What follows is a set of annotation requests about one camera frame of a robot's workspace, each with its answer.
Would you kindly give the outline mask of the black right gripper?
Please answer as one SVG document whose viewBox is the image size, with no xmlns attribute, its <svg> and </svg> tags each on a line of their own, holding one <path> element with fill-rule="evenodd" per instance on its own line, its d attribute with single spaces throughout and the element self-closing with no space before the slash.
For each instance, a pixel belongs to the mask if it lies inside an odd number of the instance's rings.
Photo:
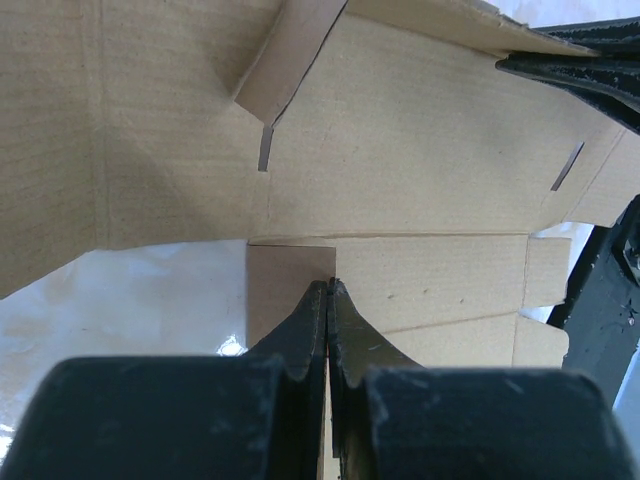
<svg viewBox="0 0 640 480">
<path fill-rule="evenodd" d="M 559 320 L 569 338 L 567 369 L 618 370 L 639 339 L 639 199 L 611 227 L 593 228 L 569 277 Z"/>
</svg>

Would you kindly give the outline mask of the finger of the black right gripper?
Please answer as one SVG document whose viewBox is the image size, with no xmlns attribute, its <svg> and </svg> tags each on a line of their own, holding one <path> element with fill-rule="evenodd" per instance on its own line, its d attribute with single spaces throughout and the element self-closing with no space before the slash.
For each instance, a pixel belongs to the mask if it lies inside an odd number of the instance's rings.
<svg viewBox="0 0 640 480">
<path fill-rule="evenodd" d="M 516 52 L 495 63 L 504 72 L 576 96 L 639 132 L 639 19 L 637 17 L 541 27 L 540 33 L 594 50 L 592 58 Z"/>
</svg>

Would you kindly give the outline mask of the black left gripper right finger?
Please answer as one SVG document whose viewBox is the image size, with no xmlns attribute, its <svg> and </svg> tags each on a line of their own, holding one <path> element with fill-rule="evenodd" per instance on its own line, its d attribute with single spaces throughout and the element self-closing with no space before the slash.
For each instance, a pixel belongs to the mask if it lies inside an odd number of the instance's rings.
<svg viewBox="0 0 640 480">
<path fill-rule="evenodd" d="M 426 368 L 332 279 L 333 452 L 345 479 L 635 479 L 598 387 L 548 368 Z"/>
</svg>

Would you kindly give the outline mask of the brown cardboard box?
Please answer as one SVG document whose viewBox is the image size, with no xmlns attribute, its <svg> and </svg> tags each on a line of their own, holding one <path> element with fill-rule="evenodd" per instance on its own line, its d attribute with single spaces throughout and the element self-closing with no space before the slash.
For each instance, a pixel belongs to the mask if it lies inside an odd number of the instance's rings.
<svg viewBox="0 0 640 480">
<path fill-rule="evenodd" d="M 5 1 L 1 293 L 100 248 L 304 241 L 396 340 L 505 327 L 559 366 L 520 310 L 569 243 L 535 232 L 610 224 L 639 138 L 516 52 L 597 55 L 481 1 Z"/>
</svg>

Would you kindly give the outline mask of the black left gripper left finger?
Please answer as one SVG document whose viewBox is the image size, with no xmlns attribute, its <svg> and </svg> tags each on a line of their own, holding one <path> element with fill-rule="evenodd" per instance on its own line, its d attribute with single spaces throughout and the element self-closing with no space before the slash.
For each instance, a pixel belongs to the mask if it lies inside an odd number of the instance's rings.
<svg viewBox="0 0 640 480">
<path fill-rule="evenodd" d="M 44 378 L 5 479 L 315 479 L 326 285 L 239 356 L 77 357 Z"/>
</svg>

